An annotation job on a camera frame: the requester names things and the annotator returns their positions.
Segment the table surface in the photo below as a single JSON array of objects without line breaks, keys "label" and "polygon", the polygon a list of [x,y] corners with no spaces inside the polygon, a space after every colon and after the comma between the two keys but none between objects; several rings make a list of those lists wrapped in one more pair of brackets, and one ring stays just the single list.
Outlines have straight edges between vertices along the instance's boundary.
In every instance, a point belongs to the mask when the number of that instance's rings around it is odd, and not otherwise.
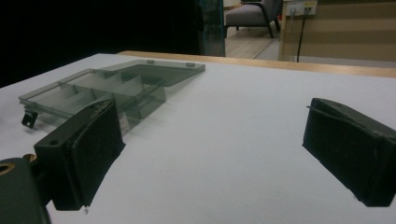
[{"label": "table surface", "polygon": [[33,145],[53,130],[40,122],[33,130],[22,126],[19,96],[86,68],[146,58],[194,61],[206,70],[166,88],[165,104],[123,137],[126,147],[88,214],[56,211],[49,203],[54,224],[396,220],[394,203],[365,207],[302,147],[306,106],[314,97],[349,105],[396,129],[395,69],[96,54],[0,89],[2,159],[34,153]]}]

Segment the gray chair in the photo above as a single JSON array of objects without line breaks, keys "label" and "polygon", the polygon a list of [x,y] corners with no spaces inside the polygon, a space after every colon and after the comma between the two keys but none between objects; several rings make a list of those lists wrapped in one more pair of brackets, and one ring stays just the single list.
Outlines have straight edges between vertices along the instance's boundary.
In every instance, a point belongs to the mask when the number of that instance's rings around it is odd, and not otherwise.
[{"label": "gray chair", "polygon": [[282,13],[283,0],[261,0],[242,4],[225,15],[224,36],[227,38],[229,27],[236,27],[236,30],[239,27],[267,27],[271,38],[274,38],[270,23],[273,21],[276,29],[280,30],[277,16]]}]

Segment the clear acrylic box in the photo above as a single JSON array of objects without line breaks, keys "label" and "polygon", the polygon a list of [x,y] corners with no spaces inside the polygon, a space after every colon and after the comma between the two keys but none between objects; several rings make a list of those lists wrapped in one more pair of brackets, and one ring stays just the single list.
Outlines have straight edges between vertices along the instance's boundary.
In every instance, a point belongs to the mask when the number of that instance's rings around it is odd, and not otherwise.
[{"label": "clear acrylic box", "polygon": [[123,134],[166,101],[165,87],[205,71],[199,63],[136,60],[115,70],[86,69],[20,96],[25,107],[22,124],[35,120],[59,126],[87,105],[114,99]]}]

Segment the electrical cable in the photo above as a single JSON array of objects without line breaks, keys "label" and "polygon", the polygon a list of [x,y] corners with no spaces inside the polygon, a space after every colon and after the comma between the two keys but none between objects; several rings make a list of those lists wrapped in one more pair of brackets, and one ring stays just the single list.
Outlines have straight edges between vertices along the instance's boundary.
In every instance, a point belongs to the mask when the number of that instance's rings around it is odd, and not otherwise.
[{"label": "electrical cable", "polygon": [[298,51],[297,51],[297,63],[300,61],[300,49],[301,49],[301,43],[303,41],[304,25],[305,25],[306,17],[308,16],[309,10],[311,10],[310,7],[306,7],[304,9],[303,26],[301,28],[300,41],[299,41],[299,44],[298,44]]},{"label": "electrical cable", "polygon": [[294,14],[296,13],[296,8],[295,7],[293,7],[291,10],[290,10],[290,21],[291,21],[291,23],[290,23],[290,29],[291,29],[291,58],[293,59],[293,62],[294,62],[294,49],[295,49],[295,46],[294,46],[294,29],[293,29],[293,18],[294,18]]}]

